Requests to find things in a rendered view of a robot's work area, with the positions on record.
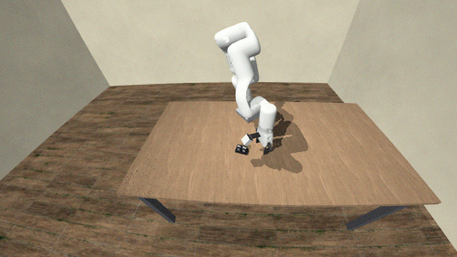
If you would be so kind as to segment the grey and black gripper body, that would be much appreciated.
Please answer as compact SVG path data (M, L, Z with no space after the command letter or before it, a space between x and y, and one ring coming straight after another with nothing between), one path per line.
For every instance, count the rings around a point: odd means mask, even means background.
M263 147L266 147L268 142L270 142L270 144L272 145L272 142L273 142L273 131L272 131L272 133L264 133L264 132L261 132L257 128L257 132L259 132L259 134L261 135L261 137L258 137L258 139L261 142L261 144L263 145Z

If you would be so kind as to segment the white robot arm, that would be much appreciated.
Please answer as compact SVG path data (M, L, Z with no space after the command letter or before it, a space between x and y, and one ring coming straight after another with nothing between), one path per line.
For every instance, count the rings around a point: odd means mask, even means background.
M259 80L256 55L261 52L257 36L247 22L228 27L215 35L216 44L225 53L229 68L235 74L231 82L242 116L249 119L260 113L258 129L272 133L277 108L262 96L252 98L249 84ZM247 98L246 98L247 97Z

